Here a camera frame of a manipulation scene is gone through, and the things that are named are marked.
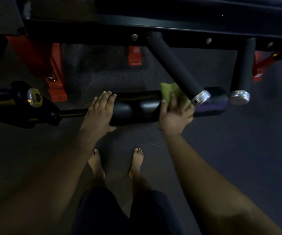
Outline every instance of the silver end cap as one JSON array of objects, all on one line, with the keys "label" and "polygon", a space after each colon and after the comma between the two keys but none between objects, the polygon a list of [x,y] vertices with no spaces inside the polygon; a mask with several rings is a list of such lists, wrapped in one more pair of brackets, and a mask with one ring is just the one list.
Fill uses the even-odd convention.
[{"label": "silver end cap", "polygon": [[230,103],[233,105],[245,105],[249,102],[251,95],[245,90],[234,90],[229,94]]},{"label": "silver end cap", "polygon": [[196,95],[192,100],[191,103],[194,106],[199,106],[203,102],[207,101],[210,98],[210,94],[207,90],[203,90],[200,94]]}]

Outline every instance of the hand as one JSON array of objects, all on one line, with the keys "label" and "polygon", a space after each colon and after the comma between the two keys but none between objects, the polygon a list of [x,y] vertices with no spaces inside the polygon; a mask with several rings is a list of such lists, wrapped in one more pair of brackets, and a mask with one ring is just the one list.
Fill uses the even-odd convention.
[{"label": "hand", "polygon": [[173,92],[171,92],[170,108],[165,100],[161,102],[159,114],[159,127],[166,136],[180,135],[188,123],[193,121],[194,106],[186,109],[186,96],[183,94],[179,104]]},{"label": "hand", "polygon": [[80,127],[80,133],[84,133],[86,137],[94,137],[96,142],[108,132],[116,129],[116,127],[109,125],[116,99],[116,94],[112,96],[111,94],[110,91],[104,91],[99,98],[95,97],[93,99]]}]

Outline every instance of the black pipe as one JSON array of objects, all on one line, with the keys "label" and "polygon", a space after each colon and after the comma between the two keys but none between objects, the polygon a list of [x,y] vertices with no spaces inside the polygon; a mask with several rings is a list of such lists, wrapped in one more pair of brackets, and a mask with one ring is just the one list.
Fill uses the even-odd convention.
[{"label": "black pipe", "polygon": [[161,32],[152,31],[149,33],[147,47],[193,105],[198,106],[209,99],[209,92],[198,83],[184,64],[174,55],[163,40]]},{"label": "black pipe", "polygon": [[255,49],[256,38],[250,38],[238,50],[229,94],[230,102],[234,105],[245,105],[249,102]]},{"label": "black pipe", "polygon": [[[206,88],[211,94],[210,99],[195,108],[194,117],[219,115],[228,105],[228,96],[221,87]],[[136,123],[156,122],[159,119],[161,91],[144,91],[117,93],[113,117],[110,125],[121,126]],[[83,117],[88,109],[62,110],[61,118]]]}]

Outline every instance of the black shorts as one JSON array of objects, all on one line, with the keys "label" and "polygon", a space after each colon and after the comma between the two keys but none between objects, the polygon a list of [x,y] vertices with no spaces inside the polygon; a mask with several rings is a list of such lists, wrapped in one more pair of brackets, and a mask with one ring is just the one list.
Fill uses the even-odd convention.
[{"label": "black shorts", "polygon": [[146,190],[137,194],[129,218],[109,189],[93,187],[81,197],[71,234],[182,235],[186,232],[162,192]]}]

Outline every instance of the finger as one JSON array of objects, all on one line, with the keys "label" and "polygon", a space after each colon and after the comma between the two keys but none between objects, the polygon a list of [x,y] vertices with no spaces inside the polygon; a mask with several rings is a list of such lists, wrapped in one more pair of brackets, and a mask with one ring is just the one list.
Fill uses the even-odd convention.
[{"label": "finger", "polygon": [[187,99],[188,99],[187,96],[182,92],[181,97],[180,97],[180,102],[179,102],[179,108],[181,109],[181,111],[185,110]]},{"label": "finger", "polygon": [[94,104],[94,108],[98,108],[100,105],[100,101],[102,99],[102,97],[105,95],[106,91],[103,91],[102,94],[99,96],[99,98],[96,100],[95,104]]},{"label": "finger", "polygon": [[106,94],[104,94],[104,96],[102,97],[101,101],[100,101],[100,105],[99,108],[101,109],[105,109],[106,104],[108,102],[109,97],[111,96],[112,92],[108,91]]},{"label": "finger", "polygon": [[178,106],[177,97],[173,91],[170,94],[170,110],[175,110]]},{"label": "finger", "polygon": [[93,99],[93,101],[92,101],[92,103],[91,103],[91,106],[89,107],[89,110],[92,110],[92,109],[93,109],[96,100],[97,100],[97,96],[94,97],[94,99]]},{"label": "finger", "polygon": [[189,108],[187,108],[185,111],[184,111],[184,115],[188,118],[190,116],[192,116],[194,114],[194,110],[195,110],[195,107],[194,105],[190,105]]},{"label": "finger", "polygon": [[187,123],[191,123],[192,121],[194,120],[194,117],[193,116],[190,116],[189,118],[187,118]]},{"label": "finger", "polygon": [[115,126],[109,126],[108,131],[109,131],[109,132],[113,132],[113,131],[115,131],[115,129],[117,129],[117,127],[115,127]]},{"label": "finger", "polygon": [[167,108],[168,108],[167,101],[162,100],[161,101],[161,108],[160,108],[160,112],[159,112],[159,118],[162,118],[163,116],[165,116],[167,114]]},{"label": "finger", "polygon": [[113,114],[114,103],[115,103],[116,97],[117,97],[117,95],[114,94],[114,95],[112,95],[112,96],[108,99],[108,102],[107,102],[107,104],[106,104],[105,110],[106,110],[106,112],[108,112],[109,114]]}]

